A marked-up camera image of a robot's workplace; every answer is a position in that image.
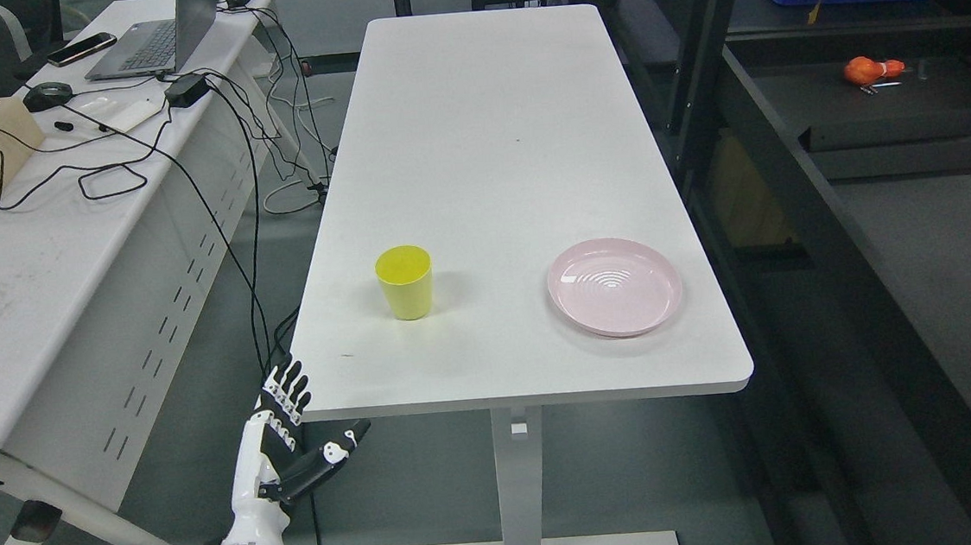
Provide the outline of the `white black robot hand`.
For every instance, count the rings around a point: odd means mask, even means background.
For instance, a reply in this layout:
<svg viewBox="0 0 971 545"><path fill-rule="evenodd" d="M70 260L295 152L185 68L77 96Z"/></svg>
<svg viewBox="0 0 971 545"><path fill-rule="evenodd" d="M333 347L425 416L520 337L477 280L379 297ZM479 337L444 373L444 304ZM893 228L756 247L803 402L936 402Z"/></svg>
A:
<svg viewBox="0 0 971 545"><path fill-rule="evenodd" d="M312 400L308 382L293 354L263 381L243 426L231 491L233 523L221 545L284 545L298 501L338 472L370 431L371 421L361 419L303 452L299 434L302 411Z"/></svg>

